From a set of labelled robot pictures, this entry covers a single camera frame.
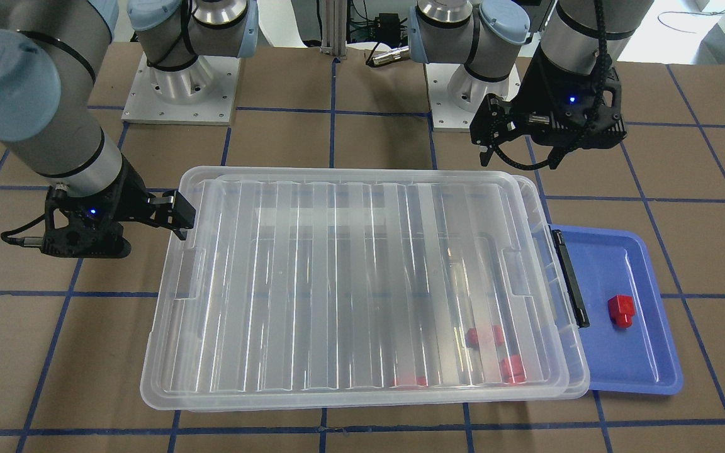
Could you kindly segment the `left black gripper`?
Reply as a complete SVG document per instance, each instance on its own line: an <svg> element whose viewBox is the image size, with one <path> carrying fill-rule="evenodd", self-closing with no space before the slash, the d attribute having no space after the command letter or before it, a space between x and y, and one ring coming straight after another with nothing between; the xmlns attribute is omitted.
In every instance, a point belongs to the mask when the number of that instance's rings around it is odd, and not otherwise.
<svg viewBox="0 0 725 453"><path fill-rule="evenodd" d="M610 149L627 137L621 101L621 80L612 60L606 70L573 74L538 50L511 101L494 94L483 98L469 136L479 145L482 167L489 166L493 157L489 145L529 135L535 143L552 147L546 162L557 169L563 149L582 131L586 134L577 147L584 149Z"/></svg>

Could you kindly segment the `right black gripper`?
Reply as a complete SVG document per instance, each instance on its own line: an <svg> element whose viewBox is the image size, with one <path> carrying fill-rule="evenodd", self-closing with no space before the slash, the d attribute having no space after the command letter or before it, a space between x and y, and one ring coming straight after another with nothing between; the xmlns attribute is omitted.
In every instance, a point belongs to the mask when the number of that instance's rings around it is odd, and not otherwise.
<svg viewBox="0 0 725 453"><path fill-rule="evenodd" d="M42 253L64 258L120 259L132 247L123 223L141 223L170 230L185 241L194 227L196 208L178 190L160 196L147 190L127 159L106 189L87 197L72 197L49 189L44 203Z"/></svg>

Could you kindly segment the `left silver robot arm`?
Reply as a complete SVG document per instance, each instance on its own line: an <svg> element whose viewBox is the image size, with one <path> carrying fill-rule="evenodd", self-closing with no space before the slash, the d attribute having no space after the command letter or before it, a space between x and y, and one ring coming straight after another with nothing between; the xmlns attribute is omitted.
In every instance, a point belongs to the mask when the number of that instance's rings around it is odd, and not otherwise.
<svg viewBox="0 0 725 453"><path fill-rule="evenodd" d="M481 166L493 157L521 171L556 169L579 149L608 150L627 137L618 57L650 1L558 1L514 98L507 81L531 31L513 1L419 1L411 10L413 61L457 64L463 105L474 112L469 137Z"/></svg>

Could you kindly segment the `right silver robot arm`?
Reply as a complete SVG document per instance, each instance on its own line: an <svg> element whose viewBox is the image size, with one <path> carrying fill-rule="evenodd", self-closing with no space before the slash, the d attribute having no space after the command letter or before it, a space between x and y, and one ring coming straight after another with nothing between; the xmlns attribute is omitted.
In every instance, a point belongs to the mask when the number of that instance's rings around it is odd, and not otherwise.
<svg viewBox="0 0 725 453"><path fill-rule="evenodd" d="M256 51L256 1L130 1L143 49L124 120L227 124L239 60ZM117 1L0 1L0 143L49 183L43 212L1 235L46 255L123 258L124 223L181 240L196 210L150 192L89 111Z"/></svg>

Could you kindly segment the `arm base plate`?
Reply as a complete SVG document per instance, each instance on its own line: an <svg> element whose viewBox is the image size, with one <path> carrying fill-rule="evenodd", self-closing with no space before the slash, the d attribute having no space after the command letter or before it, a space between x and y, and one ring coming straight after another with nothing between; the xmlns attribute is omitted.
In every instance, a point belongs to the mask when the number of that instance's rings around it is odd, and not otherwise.
<svg viewBox="0 0 725 453"><path fill-rule="evenodd" d="M202 55L189 68L164 72L141 55L121 119L131 124L229 126L242 59Z"/></svg>
<svg viewBox="0 0 725 453"><path fill-rule="evenodd" d="M425 75L432 126L437 131L467 132L481 101L495 94L510 101L520 89L516 65L507 79L485 82L472 77L461 64L426 64Z"/></svg>

